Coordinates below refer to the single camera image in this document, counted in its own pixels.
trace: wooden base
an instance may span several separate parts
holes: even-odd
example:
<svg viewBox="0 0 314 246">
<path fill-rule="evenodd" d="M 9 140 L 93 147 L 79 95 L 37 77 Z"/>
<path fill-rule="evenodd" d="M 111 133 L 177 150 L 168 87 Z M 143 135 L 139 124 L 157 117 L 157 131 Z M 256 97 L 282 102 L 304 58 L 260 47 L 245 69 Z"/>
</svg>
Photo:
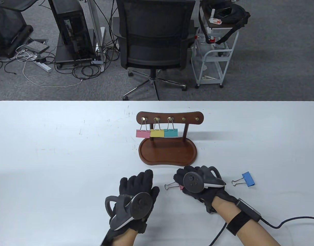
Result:
<svg viewBox="0 0 314 246">
<path fill-rule="evenodd" d="M 139 146 L 139 156 L 147 165 L 189 166 L 197 157 L 195 144 L 182 137 L 144 139 Z"/>
</svg>

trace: forearm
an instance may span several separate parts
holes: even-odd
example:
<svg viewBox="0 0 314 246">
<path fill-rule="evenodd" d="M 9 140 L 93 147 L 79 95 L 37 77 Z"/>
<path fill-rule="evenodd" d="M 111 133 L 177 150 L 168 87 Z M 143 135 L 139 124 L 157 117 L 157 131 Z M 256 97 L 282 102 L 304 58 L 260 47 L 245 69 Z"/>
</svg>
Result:
<svg viewBox="0 0 314 246">
<path fill-rule="evenodd" d="M 133 246 L 137 234 L 138 232 L 128 229 L 124 234 L 114 239 L 113 246 Z"/>
<path fill-rule="evenodd" d="M 213 208 L 229 223 L 241 210 L 232 202 L 215 197 Z M 237 233 L 245 246 L 280 246 L 280 244 L 256 221 L 248 221 Z"/>
</svg>

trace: binder clip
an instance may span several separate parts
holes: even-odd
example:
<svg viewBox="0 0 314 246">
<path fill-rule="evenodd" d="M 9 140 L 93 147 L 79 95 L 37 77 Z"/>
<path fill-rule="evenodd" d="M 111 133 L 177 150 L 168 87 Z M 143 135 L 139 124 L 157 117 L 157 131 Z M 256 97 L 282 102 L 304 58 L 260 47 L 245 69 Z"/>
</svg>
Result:
<svg viewBox="0 0 314 246">
<path fill-rule="evenodd" d="M 150 138 L 150 131 L 147 130 L 147 120 L 148 119 L 142 117 L 141 120 L 142 120 L 141 127 L 140 127 L 140 130 L 137 130 L 136 137 Z M 143 122 L 145 122 L 145 130 L 141 130 Z"/>
<path fill-rule="evenodd" d="M 178 136 L 178 130 L 174 129 L 173 120 L 174 120 L 173 117 L 167 118 L 168 124 L 167 124 L 167 129 L 164 130 L 164 137 L 177 137 Z M 169 129 L 170 121 L 172 122 L 173 129 Z"/>
<path fill-rule="evenodd" d="M 177 182 L 173 182 L 173 183 L 165 184 L 165 185 L 164 185 L 164 188 L 165 188 L 165 190 L 167 190 L 167 191 L 169 190 L 169 188 L 177 188 L 177 187 L 179 187 L 180 190 L 183 190 L 183 189 L 184 189 L 184 186 L 179 185 Z"/>
<path fill-rule="evenodd" d="M 236 183 L 236 182 L 238 182 L 239 180 L 242 180 L 242 179 L 245 180 L 245 183 L 233 184 L 233 183 Z M 236 186 L 238 184 L 247 184 L 248 187 L 255 185 L 255 182 L 254 182 L 254 180 L 253 180 L 253 178 L 252 178 L 252 176 L 251 176 L 251 174 L 249 172 L 243 173 L 242 174 L 242 178 L 240 178 L 238 180 L 232 180 L 231 183 L 232 183 L 233 186 Z"/>
<path fill-rule="evenodd" d="M 154 124 L 154 129 L 150 129 L 150 137 L 164 137 L 164 129 L 160 129 L 160 118 L 154 118 L 155 124 Z M 155 130 L 156 126 L 156 121 L 158 122 L 159 129 Z"/>
</svg>

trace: computer tower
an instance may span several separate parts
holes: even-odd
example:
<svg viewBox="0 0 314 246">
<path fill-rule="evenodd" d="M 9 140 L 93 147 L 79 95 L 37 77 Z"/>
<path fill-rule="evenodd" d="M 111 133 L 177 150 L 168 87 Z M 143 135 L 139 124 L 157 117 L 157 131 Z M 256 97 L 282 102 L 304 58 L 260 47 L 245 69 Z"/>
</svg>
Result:
<svg viewBox="0 0 314 246">
<path fill-rule="evenodd" d="M 82 6 L 78 0 L 49 0 L 63 44 L 74 60 L 95 57 Z"/>
<path fill-rule="evenodd" d="M 0 7 L 0 56 L 13 57 L 32 31 L 20 12 Z"/>
</svg>

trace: wooden stand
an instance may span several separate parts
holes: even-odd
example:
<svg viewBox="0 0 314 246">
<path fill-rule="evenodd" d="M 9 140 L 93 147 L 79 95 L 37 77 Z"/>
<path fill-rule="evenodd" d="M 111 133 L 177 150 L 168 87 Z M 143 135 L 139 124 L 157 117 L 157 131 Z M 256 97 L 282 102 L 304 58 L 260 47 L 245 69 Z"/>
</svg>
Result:
<svg viewBox="0 0 314 246">
<path fill-rule="evenodd" d="M 187 138 L 189 124 L 200 125 L 204 121 L 201 112 L 163 114 L 139 112 L 137 122 L 142 123 L 142 117 L 147 118 L 150 129 L 154 128 L 154 118 L 160 118 L 159 123 L 168 123 L 168 118 L 173 118 L 173 123 L 185 124 L 182 137 L 151 137 L 145 138 L 139 146 L 139 156 L 147 165 L 191 165 L 197 157 L 195 144 Z"/>
</svg>

